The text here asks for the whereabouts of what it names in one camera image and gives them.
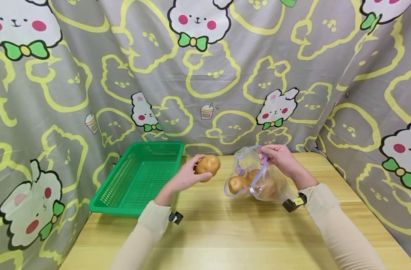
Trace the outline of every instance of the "green basket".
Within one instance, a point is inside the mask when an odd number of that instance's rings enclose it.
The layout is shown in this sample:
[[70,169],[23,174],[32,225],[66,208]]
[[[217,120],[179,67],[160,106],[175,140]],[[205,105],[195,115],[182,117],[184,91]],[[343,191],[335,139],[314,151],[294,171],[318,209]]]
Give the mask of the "green basket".
[[92,198],[95,213],[140,216],[177,173],[182,142],[136,142],[129,146]]

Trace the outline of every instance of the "beige sleeve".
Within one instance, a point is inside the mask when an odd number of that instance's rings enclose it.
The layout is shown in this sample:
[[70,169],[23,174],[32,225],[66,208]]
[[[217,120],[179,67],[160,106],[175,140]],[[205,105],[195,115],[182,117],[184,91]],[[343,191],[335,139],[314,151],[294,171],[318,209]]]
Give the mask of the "beige sleeve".
[[118,251],[111,270],[140,270],[154,245],[162,238],[169,223],[170,207],[151,201],[138,219],[138,224]]
[[370,242],[343,213],[327,185],[319,184],[300,192],[307,196],[305,208],[339,270],[385,270]]

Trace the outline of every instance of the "fabric backdrop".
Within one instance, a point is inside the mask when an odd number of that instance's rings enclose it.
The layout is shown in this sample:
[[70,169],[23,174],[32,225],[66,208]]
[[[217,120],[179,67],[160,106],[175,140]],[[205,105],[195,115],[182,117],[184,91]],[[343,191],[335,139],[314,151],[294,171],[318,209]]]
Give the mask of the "fabric backdrop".
[[0,270],[56,269],[154,140],[321,153],[411,256],[411,0],[0,1]]

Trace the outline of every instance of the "wooden table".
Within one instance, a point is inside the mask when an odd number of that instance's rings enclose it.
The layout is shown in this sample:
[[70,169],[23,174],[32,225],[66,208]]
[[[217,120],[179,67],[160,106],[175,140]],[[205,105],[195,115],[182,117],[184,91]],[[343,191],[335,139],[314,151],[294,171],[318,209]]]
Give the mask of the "wooden table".
[[[295,156],[319,182],[330,187],[387,270],[411,270],[409,256],[323,156]],[[222,165],[212,180],[180,193],[176,210],[184,219],[180,225],[169,225],[145,269],[337,269],[303,207],[287,213],[281,205],[226,197],[223,184],[231,174],[233,157],[221,156],[220,160]],[[135,224],[135,219],[92,214],[61,270],[109,269]]]

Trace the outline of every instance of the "wrist strap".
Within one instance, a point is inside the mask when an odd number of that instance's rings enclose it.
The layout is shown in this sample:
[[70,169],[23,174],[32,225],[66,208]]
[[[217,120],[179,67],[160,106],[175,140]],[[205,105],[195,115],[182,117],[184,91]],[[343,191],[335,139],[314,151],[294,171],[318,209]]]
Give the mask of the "wrist strap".
[[180,214],[179,212],[171,212],[170,214],[169,214],[169,222],[172,222],[172,223],[175,223],[175,224],[180,224],[180,222],[182,221],[182,219],[183,219],[183,215],[182,214]]
[[287,199],[282,205],[283,207],[288,211],[288,213],[291,213],[295,211],[297,208],[300,207],[300,205],[307,204],[307,196],[301,192],[298,193],[298,197],[295,199]]

